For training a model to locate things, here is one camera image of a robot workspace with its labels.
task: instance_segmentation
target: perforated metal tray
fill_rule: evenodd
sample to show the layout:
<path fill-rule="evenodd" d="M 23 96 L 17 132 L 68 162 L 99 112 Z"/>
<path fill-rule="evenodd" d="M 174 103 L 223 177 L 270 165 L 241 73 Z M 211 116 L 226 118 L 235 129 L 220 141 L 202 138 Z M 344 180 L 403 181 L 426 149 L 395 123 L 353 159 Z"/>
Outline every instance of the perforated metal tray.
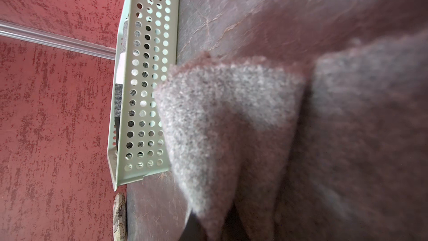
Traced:
<path fill-rule="evenodd" d="M 116 150 L 114 82 L 107 159 L 113 188 L 170 168 L 153 89 L 175 65 L 179 0 L 125 0 L 117 35 L 115 74 L 126 39 L 119 145 Z M 127 37 L 123 24 L 129 18 Z"/>

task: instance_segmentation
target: red textured wall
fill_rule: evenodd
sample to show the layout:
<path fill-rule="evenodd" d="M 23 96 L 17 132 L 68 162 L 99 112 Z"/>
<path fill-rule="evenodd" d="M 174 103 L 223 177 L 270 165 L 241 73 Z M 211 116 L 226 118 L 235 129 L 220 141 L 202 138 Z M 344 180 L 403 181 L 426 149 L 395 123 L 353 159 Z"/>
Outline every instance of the red textured wall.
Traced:
<path fill-rule="evenodd" d="M 124 0 L 0 0 L 0 20 L 116 47 Z"/>
<path fill-rule="evenodd" d="M 115 47 L 123 1 L 0 0 L 0 20 Z M 113 69 L 0 37 L 0 241 L 113 239 Z"/>
<path fill-rule="evenodd" d="M 112 240 L 114 62 L 5 37 L 0 54 L 0 240 Z"/>

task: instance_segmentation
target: brown leather surface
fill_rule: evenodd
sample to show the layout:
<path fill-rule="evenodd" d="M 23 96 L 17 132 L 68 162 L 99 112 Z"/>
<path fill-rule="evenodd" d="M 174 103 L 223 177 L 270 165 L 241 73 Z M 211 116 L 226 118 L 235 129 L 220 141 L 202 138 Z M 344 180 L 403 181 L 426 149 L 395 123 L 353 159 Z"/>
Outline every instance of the brown leather surface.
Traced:
<path fill-rule="evenodd" d="M 417 30 L 428 0 L 180 0 L 178 61 L 200 51 L 293 63 Z"/>
<path fill-rule="evenodd" d="M 127 185 L 128 241 L 178 240 L 187 202 L 170 172 Z"/>

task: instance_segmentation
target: gray felt cloth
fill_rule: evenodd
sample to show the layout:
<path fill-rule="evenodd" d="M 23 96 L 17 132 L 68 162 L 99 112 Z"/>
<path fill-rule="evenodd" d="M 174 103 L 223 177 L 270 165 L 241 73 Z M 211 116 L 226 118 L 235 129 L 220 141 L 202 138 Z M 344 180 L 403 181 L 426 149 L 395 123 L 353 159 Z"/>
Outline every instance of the gray felt cloth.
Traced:
<path fill-rule="evenodd" d="M 313 64 L 203 54 L 156 91 L 176 181 L 220 240 L 428 240 L 428 31 Z"/>

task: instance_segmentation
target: metal rod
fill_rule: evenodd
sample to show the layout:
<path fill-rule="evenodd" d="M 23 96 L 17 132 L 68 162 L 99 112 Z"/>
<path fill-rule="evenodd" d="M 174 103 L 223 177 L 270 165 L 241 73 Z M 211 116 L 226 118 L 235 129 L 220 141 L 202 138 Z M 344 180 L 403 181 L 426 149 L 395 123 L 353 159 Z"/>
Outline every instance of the metal rod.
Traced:
<path fill-rule="evenodd" d="M 0 35 L 114 60 L 116 49 L 0 21 Z"/>

